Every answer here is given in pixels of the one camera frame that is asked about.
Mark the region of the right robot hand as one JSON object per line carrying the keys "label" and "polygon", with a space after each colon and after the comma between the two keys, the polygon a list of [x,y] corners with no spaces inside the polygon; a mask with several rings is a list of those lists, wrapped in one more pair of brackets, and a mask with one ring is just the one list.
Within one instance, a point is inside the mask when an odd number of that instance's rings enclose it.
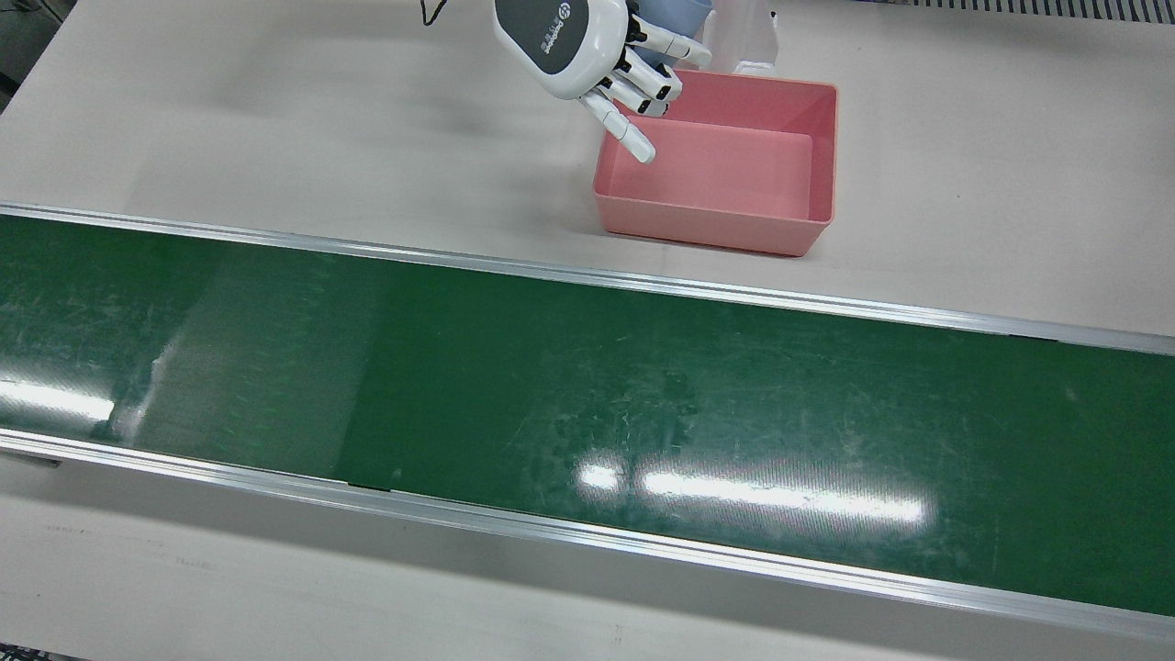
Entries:
{"label": "right robot hand", "polygon": [[654,144],[634,116],[659,119],[680,97],[674,65],[709,67],[697,40],[710,1],[495,1],[496,38],[553,96],[578,101],[633,158]]}

